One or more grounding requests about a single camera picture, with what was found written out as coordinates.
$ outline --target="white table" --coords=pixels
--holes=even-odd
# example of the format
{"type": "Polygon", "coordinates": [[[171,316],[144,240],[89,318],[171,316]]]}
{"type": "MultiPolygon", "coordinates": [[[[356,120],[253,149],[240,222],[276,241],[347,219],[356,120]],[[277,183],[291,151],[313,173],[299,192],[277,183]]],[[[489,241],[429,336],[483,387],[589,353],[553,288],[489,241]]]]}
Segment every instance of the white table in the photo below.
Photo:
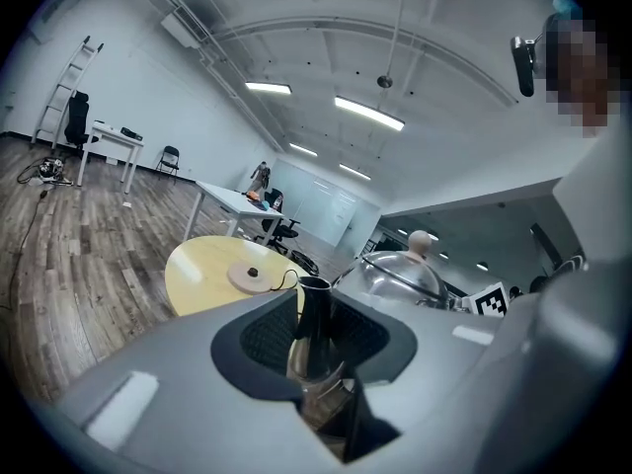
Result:
{"type": "Polygon", "coordinates": [[[275,228],[277,228],[278,223],[283,219],[283,215],[273,209],[260,210],[254,207],[251,203],[248,202],[248,199],[245,195],[241,195],[238,192],[233,192],[231,190],[226,190],[225,188],[220,188],[219,186],[203,183],[202,181],[196,181],[196,186],[196,202],[194,203],[194,208],[191,211],[189,223],[187,223],[187,229],[185,230],[183,242],[189,239],[191,229],[193,228],[194,224],[196,223],[196,219],[198,218],[199,208],[201,207],[201,203],[206,196],[214,198],[219,202],[220,205],[223,205],[230,212],[235,214],[235,217],[230,221],[230,224],[228,225],[228,232],[226,233],[228,237],[233,237],[235,235],[235,232],[237,231],[237,225],[242,219],[248,217],[271,219],[273,223],[270,227],[270,230],[268,230],[268,232],[266,233],[264,241],[262,242],[262,245],[266,246],[268,244],[268,241],[270,241],[270,237],[275,231],[275,228]]]}
{"type": "Polygon", "coordinates": [[[138,158],[140,157],[140,151],[142,151],[143,143],[140,140],[136,140],[135,138],[128,137],[120,133],[117,129],[112,128],[108,124],[104,124],[102,122],[94,122],[92,125],[92,130],[90,131],[90,136],[88,137],[88,142],[83,146],[83,158],[81,160],[81,168],[79,169],[79,177],[77,178],[77,186],[81,186],[81,182],[83,181],[83,172],[86,168],[86,162],[88,161],[88,155],[92,151],[92,137],[99,137],[100,140],[111,140],[112,142],[116,142],[117,144],[121,144],[125,147],[129,148],[129,154],[127,155],[127,162],[125,163],[124,168],[122,169],[122,177],[120,181],[122,183],[125,182],[125,176],[127,175],[127,166],[131,163],[131,172],[129,173],[129,177],[127,178],[127,184],[125,185],[125,193],[129,193],[129,187],[131,187],[131,182],[134,179],[134,172],[136,172],[136,165],[138,164],[138,158]]]}

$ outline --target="ceiling light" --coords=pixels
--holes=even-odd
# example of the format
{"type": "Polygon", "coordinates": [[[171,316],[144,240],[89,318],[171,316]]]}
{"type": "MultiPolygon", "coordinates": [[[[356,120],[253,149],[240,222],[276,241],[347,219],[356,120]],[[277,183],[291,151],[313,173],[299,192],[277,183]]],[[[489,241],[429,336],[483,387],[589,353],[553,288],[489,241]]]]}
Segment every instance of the ceiling light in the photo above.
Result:
{"type": "Polygon", "coordinates": [[[381,122],[382,124],[386,124],[397,131],[401,131],[404,127],[404,122],[399,119],[395,119],[388,114],[381,113],[371,107],[363,106],[362,104],[352,102],[351,100],[347,100],[342,97],[336,97],[336,105],[342,109],[347,109],[353,113],[362,115],[366,118],[371,118],[377,122],[381,122]]]}
{"type": "Polygon", "coordinates": [[[357,170],[354,170],[351,167],[348,167],[347,165],[343,165],[342,163],[340,163],[339,165],[340,165],[341,169],[345,169],[347,172],[351,172],[352,174],[356,174],[357,176],[360,176],[361,178],[366,179],[367,181],[371,180],[371,178],[369,178],[368,176],[366,176],[362,172],[358,172],[357,170]]]}
{"type": "Polygon", "coordinates": [[[297,146],[296,144],[289,143],[291,147],[297,149],[298,151],[302,151],[303,153],[311,154],[312,156],[318,156],[314,151],[310,151],[309,149],[305,149],[304,147],[297,146]]]}
{"type": "Polygon", "coordinates": [[[272,93],[283,93],[284,95],[291,95],[292,93],[292,90],[286,84],[246,83],[246,86],[255,91],[269,91],[272,93]]]}

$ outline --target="yellow table top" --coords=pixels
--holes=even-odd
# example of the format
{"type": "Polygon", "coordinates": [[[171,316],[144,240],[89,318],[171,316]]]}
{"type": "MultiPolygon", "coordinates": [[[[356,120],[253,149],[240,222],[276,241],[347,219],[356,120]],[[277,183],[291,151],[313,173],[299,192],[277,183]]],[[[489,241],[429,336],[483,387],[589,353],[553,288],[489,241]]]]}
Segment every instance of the yellow table top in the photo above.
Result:
{"type": "MultiPolygon", "coordinates": [[[[273,287],[280,285],[283,274],[289,269],[299,276],[308,276],[290,259],[254,242],[215,235],[197,237],[183,242],[167,261],[167,296],[176,313],[186,316],[252,296],[239,291],[228,281],[228,268],[240,261],[263,271],[273,282],[273,287]]],[[[283,287],[295,282],[296,276],[289,273],[283,287]]],[[[296,289],[298,310],[301,311],[304,294],[300,286],[296,289]]]]}

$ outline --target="office chair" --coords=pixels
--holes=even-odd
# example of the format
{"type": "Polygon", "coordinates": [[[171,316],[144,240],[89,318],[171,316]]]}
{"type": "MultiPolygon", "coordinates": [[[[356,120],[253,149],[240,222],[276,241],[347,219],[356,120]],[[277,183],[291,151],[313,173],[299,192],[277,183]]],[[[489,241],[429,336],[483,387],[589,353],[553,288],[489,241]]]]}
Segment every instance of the office chair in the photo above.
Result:
{"type": "Polygon", "coordinates": [[[174,185],[176,184],[176,178],[178,177],[178,171],[180,170],[180,167],[178,167],[178,163],[180,162],[180,151],[178,151],[178,149],[176,149],[173,146],[165,146],[165,148],[162,150],[162,156],[160,157],[160,161],[158,162],[158,165],[156,165],[156,172],[158,173],[162,173],[162,167],[163,165],[165,167],[168,167],[171,169],[171,172],[169,173],[169,176],[171,177],[172,174],[174,174],[174,185]],[[169,160],[165,160],[165,155],[171,155],[171,156],[175,156],[176,157],[176,163],[173,163],[169,160]]]}
{"type": "MultiPolygon", "coordinates": [[[[270,205],[274,205],[275,200],[278,198],[279,195],[281,195],[281,192],[273,188],[270,193],[264,192],[264,200],[267,200],[270,205]]],[[[282,212],[282,209],[283,201],[281,201],[277,210],[278,212],[282,212]]],[[[276,251],[282,255],[287,255],[287,252],[289,250],[285,246],[283,246],[280,241],[282,241],[283,239],[293,239],[294,237],[298,237],[298,232],[296,230],[292,230],[292,227],[295,224],[300,224],[300,221],[296,221],[295,219],[290,219],[289,221],[289,225],[277,225],[275,231],[273,232],[273,236],[271,237],[270,241],[268,241],[268,246],[275,248],[276,251]]],[[[266,232],[270,230],[272,224],[273,221],[271,219],[264,219],[261,222],[261,226],[266,232]]],[[[258,235],[257,237],[255,237],[255,241],[263,238],[263,235],[258,235]]]]}
{"type": "MultiPolygon", "coordinates": [[[[83,145],[88,142],[89,135],[86,131],[86,117],[88,115],[89,97],[85,93],[79,91],[75,92],[75,96],[68,101],[68,125],[63,131],[66,136],[66,140],[77,146],[77,155],[81,151],[81,157],[83,158],[83,145]]],[[[92,137],[93,142],[98,142],[99,137],[92,137]]]]}

